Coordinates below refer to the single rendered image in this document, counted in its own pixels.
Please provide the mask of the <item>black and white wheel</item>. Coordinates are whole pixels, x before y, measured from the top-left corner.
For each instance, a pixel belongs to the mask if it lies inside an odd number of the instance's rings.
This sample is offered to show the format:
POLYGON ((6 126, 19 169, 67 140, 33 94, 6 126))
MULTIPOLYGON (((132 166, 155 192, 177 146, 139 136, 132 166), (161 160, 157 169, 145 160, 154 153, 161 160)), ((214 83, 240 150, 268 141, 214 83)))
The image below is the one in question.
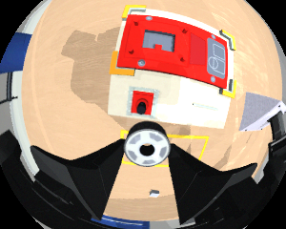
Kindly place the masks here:
POLYGON ((170 148, 171 142, 163 126, 154 121, 136 122, 124 142, 124 154, 128 160, 144 168, 155 167, 165 161, 170 148))

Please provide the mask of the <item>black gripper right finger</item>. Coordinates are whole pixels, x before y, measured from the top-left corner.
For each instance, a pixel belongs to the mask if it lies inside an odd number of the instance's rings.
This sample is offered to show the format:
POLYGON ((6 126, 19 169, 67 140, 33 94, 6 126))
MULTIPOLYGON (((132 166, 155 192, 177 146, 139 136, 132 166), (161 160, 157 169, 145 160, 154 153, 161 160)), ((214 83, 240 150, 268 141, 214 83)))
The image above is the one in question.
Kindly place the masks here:
POLYGON ((171 144, 167 159, 180 225, 194 222, 194 218, 207 210, 224 190, 252 176, 257 168, 257 163, 250 163, 228 171, 218 171, 174 144, 171 144))

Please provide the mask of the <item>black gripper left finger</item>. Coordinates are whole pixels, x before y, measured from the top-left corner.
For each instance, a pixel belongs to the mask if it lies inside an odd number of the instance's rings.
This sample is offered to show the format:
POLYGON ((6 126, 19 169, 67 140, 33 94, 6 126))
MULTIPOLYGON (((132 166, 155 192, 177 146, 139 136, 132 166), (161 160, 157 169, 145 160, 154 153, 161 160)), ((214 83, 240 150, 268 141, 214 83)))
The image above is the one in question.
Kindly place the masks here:
POLYGON ((125 141, 119 138, 105 148, 75 160, 56 156, 37 145, 30 146, 30 150, 37 168, 63 186, 70 187, 92 214, 91 218, 101 220, 124 159, 125 141))

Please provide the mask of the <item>yellow rectangular outline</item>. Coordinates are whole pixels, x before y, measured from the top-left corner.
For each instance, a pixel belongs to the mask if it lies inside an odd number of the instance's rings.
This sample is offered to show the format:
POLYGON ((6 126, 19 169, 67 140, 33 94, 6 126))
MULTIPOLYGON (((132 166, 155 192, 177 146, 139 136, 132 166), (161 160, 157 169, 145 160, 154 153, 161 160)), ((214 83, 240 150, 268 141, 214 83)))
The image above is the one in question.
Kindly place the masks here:
MULTIPOLYGON (((127 134, 128 133, 128 130, 121 130, 121 138, 124 138, 124 134, 127 134)), ((200 153, 200 157, 199 157, 199 160, 201 158, 201 156, 203 156, 203 152, 204 152, 204 149, 205 149, 205 145, 207 145, 207 141, 208 141, 208 136, 186 136, 186 135, 167 135, 167 137, 181 137, 181 138, 207 138, 207 140, 205 140, 204 142, 204 146, 203 146, 203 149, 201 149, 201 153, 200 153)), ((128 161, 121 161, 121 163, 124 163, 124 164, 134 164, 134 163, 128 163, 128 161)), ((161 164, 158 164, 158 165, 155 165, 155 167, 169 167, 169 164, 167 165, 161 165, 161 164)))

